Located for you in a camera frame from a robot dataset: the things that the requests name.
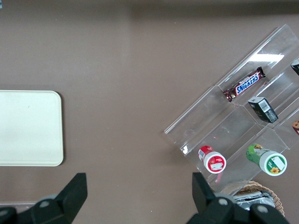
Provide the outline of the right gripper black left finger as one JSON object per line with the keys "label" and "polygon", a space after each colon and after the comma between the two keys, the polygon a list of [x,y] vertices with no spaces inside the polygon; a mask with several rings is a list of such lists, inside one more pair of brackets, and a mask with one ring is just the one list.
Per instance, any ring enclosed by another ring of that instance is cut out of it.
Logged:
{"label": "right gripper black left finger", "polygon": [[87,195],[86,173],[77,173],[55,198],[45,198],[33,207],[33,223],[71,224]]}

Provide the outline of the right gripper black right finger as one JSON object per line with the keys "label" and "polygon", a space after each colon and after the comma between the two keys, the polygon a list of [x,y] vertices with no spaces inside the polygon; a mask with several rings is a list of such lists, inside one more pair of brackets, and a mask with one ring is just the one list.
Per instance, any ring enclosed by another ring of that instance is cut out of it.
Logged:
{"label": "right gripper black right finger", "polygon": [[234,219],[234,204],[216,196],[201,173],[192,174],[192,197],[197,208],[189,224],[230,224]]}

